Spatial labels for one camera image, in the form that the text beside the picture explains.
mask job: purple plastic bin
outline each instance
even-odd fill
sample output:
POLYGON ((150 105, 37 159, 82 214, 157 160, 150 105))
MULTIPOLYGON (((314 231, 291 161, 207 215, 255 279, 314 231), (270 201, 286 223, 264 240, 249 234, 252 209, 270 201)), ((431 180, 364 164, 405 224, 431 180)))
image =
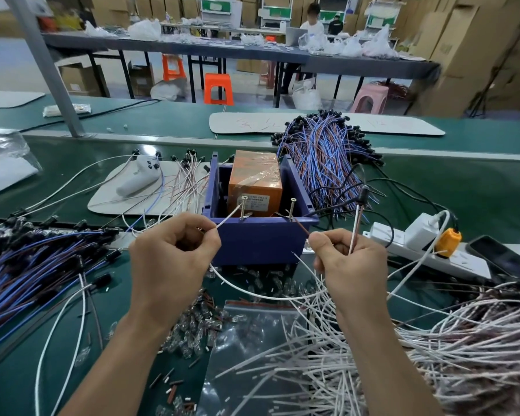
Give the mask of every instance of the purple plastic bin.
MULTIPOLYGON (((218 153, 212 154, 212 168, 206 189, 202 214, 213 222, 220 223, 227 217, 227 190, 233 164, 219 165, 218 153)), ((293 216, 308 230, 319 223, 317 215, 302 217, 314 208, 298 176, 297 169, 289 155, 279 164, 283 195, 279 212, 286 215, 291 198, 296 198, 293 216)), ((219 229, 222 247, 212 264, 253 265, 253 264, 294 264, 300 257, 307 238, 296 222, 283 217, 248 217, 241 221, 238 217, 227 220, 219 229)))

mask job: laptop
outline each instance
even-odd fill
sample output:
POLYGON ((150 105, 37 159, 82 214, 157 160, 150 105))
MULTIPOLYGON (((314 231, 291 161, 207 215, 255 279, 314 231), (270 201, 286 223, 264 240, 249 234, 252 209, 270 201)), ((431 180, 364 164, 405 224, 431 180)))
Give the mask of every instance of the laptop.
POLYGON ((306 29, 298 27, 288 27, 285 29, 285 45, 288 47, 298 47, 298 39, 307 32, 306 29))

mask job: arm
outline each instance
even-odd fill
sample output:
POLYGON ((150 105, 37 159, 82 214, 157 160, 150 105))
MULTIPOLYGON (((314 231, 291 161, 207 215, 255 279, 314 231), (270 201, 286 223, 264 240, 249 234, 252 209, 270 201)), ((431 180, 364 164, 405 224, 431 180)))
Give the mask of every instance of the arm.
POLYGON ((443 416, 430 388, 402 349, 387 311, 387 252, 352 233, 314 232, 309 243, 314 266, 326 285, 362 381, 372 416, 443 416))
POLYGON ((206 217, 182 213, 133 241, 129 311, 60 416, 137 414, 160 344, 196 298, 220 249, 215 227, 206 217))

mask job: pink stool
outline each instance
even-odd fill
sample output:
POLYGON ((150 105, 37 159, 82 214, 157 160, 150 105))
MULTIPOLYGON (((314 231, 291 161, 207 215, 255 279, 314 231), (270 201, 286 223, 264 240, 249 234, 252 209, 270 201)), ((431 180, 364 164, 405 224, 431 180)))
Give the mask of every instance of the pink stool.
POLYGON ((385 109, 385 103, 387 102, 387 95, 389 94, 389 88, 387 86, 379 85, 365 85, 362 86, 356 95, 351 112, 360 112, 362 107, 368 98, 372 100, 371 114, 383 114, 385 109))

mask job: smartphone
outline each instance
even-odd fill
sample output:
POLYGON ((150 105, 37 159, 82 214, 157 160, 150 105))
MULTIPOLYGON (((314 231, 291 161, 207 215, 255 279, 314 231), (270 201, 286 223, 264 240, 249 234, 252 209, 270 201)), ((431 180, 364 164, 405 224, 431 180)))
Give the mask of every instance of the smartphone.
POLYGON ((489 235, 470 241, 466 244, 466 251, 486 260, 496 273, 520 279, 520 255, 489 235))

